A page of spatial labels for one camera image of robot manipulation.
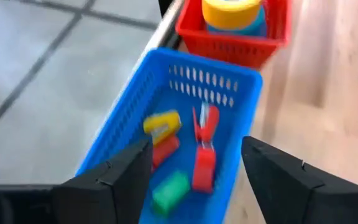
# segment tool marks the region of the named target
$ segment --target red basket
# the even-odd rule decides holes
[[[291,33],[290,0],[265,0],[267,38],[211,34],[201,11],[201,0],[186,0],[176,31],[192,54],[260,69]]]

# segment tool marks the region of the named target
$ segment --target red stapler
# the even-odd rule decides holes
[[[153,148],[153,169],[152,172],[169,156],[171,156],[180,145],[179,139],[172,134]]]
[[[198,146],[193,171],[193,190],[212,193],[216,166],[216,153],[208,146]]]
[[[193,107],[193,121],[196,140],[210,142],[219,122],[219,110],[214,105],[203,103],[201,105],[200,125],[198,125],[196,109]]]

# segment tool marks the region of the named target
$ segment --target blue plastic basket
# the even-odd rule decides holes
[[[241,140],[247,135],[262,87],[262,77],[252,69],[168,49],[150,51],[135,72],[99,137],[77,172],[94,167],[141,138],[143,120],[154,113],[175,109],[182,128],[180,147],[152,174],[140,223],[222,223],[236,179]],[[197,142],[192,107],[201,102],[219,108],[213,139],[217,154],[214,191],[190,192],[168,218],[151,209],[151,191],[175,170],[191,180]]]

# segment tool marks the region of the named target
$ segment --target floor tile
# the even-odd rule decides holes
[[[161,20],[158,0],[97,0],[93,9],[148,22]]]
[[[68,6],[75,6],[78,8],[83,7],[87,2],[87,0],[39,0],[39,1],[66,4]]]
[[[83,18],[0,120],[0,183],[72,177],[151,35]]]
[[[0,105],[72,15],[0,1]]]

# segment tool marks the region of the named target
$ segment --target wooden table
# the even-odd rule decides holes
[[[358,184],[358,1],[293,0],[292,29],[261,71],[251,135]],[[226,223],[265,223],[242,162]]]

